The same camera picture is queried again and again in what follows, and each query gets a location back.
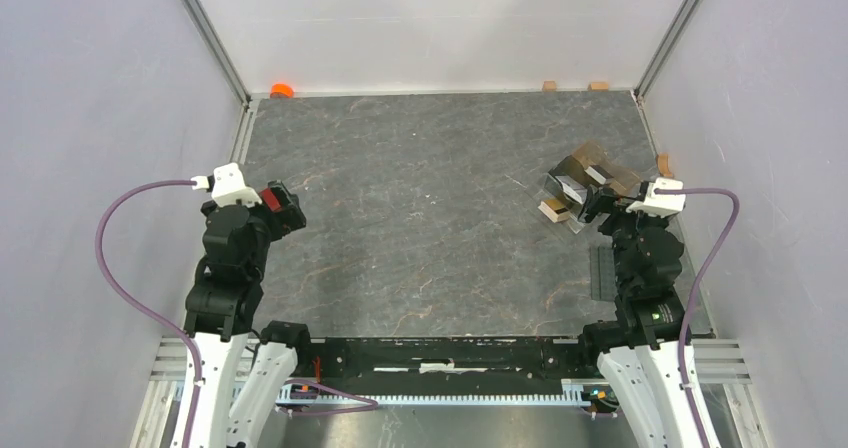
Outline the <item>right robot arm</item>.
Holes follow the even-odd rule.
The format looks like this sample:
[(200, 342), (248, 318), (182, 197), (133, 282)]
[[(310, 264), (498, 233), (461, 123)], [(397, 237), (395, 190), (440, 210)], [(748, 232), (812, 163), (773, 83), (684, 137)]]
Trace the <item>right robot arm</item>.
[(634, 197), (592, 187), (579, 214), (585, 223), (605, 218), (598, 230), (611, 240), (616, 318), (583, 328), (578, 364), (603, 376), (614, 415), (641, 447), (721, 444), (695, 369), (691, 315), (675, 287), (684, 244), (668, 226), (685, 203), (680, 182), (658, 178)]

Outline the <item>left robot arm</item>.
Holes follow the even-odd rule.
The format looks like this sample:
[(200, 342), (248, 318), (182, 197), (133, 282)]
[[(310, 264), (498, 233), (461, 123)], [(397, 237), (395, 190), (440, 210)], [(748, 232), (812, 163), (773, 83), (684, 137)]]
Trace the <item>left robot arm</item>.
[(257, 203), (203, 204), (204, 254), (185, 301), (184, 330), (193, 345), (172, 439), (174, 447), (255, 447), (290, 375), (314, 362), (302, 324), (271, 322), (255, 347), (241, 391), (234, 390), (255, 312), (263, 296), (272, 243), (306, 225), (299, 199), (279, 181)]

